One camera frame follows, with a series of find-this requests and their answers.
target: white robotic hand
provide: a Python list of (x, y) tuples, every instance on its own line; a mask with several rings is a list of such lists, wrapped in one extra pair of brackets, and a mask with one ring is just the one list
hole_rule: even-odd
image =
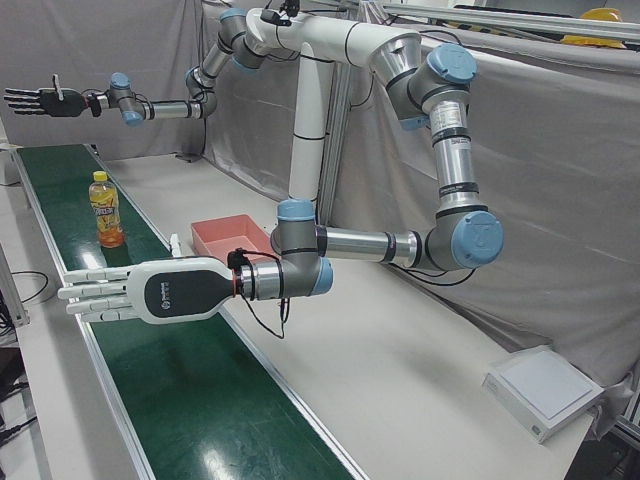
[(86, 322), (140, 318), (164, 324), (204, 320), (236, 295), (236, 276), (211, 257), (144, 262), (118, 268), (75, 270), (64, 274), (61, 299), (77, 298), (67, 313)]

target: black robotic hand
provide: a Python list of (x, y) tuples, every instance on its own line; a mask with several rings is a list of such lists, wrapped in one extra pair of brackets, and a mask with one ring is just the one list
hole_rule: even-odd
[(5, 89), (4, 99), (17, 115), (50, 115), (77, 117), (89, 108), (87, 99), (69, 88), (40, 88), (38, 90)]

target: bottle cap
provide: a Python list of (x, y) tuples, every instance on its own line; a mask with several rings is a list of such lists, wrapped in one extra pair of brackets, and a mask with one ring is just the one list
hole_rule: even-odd
[(107, 172), (103, 172), (102, 170), (93, 172), (93, 180), (96, 182), (106, 182), (108, 178)]

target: robot finger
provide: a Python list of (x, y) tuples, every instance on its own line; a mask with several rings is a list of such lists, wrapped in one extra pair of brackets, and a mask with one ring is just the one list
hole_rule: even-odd
[(101, 312), (103, 310), (111, 310), (120, 307), (130, 307), (131, 302), (126, 295), (115, 297), (98, 298), (95, 300), (84, 300), (74, 302), (67, 305), (67, 313), (75, 315), (76, 313)]
[(9, 95), (23, 95), (25, 97), (39, 97), (40, 90), (20, 90), (17, 88), (5, 88), (4, 91)]
[(129, 272), (131, 272), (133, 268), (133, 266), (129, 266), (72, 270), (63, 275), (63, 280), (65, 283), (95, 282), (97, 280), (126, 280)]
[(139, 318), (133, 308), (116, 308), (104, 312), (83, 313), (80, 316), (83, 322), (115, 322), (132, 318)]
[(98, 297), (103, 295), (118, 295), (126, 293), (127, 282), (116, 281), (106, 283), (87, 283), (73, 287), (64, 287), (58, 290), (58, 298), (67, 300), (69, 298)]
[(35, 97), (13, 97), (10, 95), (5, 95), (4, 99), (7, 102), (20, 102), (23, 104), (33, 104), (33, 103), (40, 103), (40, 99), (39, 98), (35, 98)]
[(33, 103), (9, 103), (7, 104), (10, 108), (14, 108), (16, 110), (42, 110), (40, 108), (37, 108), (37, 105), (33, 104)]
[(16, 115), (46, 115), (44, 110), (16, 110)]

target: white table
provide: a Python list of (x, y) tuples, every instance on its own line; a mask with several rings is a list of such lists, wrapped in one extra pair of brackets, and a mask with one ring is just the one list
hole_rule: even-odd
[[(108, 165), (165, 236), (180, 235), (185, 253), (194, 221), (248, 213), (274, 225), (275, 202), (204, 161), (162, 156)], [(29, 214), (20, 205), (13, 211)], [(36, 228), (28, 230), (23, 241), (37, 245), (20, 253), (13, 242), (15, 251), (5, 251), (43, 269), (46, 259), (31, 257), (46, 247)], [(5, 237), (3, 229), (3, 246)], [(380, 265), (332, 264), (331, 292), (292, 300), (284, 341), (262, 330), (241, 300), (226, 307), (371, 479), (564, 478), (589, 416), (538, 445), (481, 390), (488, 364), (506, 354), (501, 347)], [(48, 268), (54, 275), (50, 261)], [(53, 477), (133, 478), (74, 320), (57, 300), (46, 305), (20, 341)], [(254, 308), (275, 322), (274, 302)]]

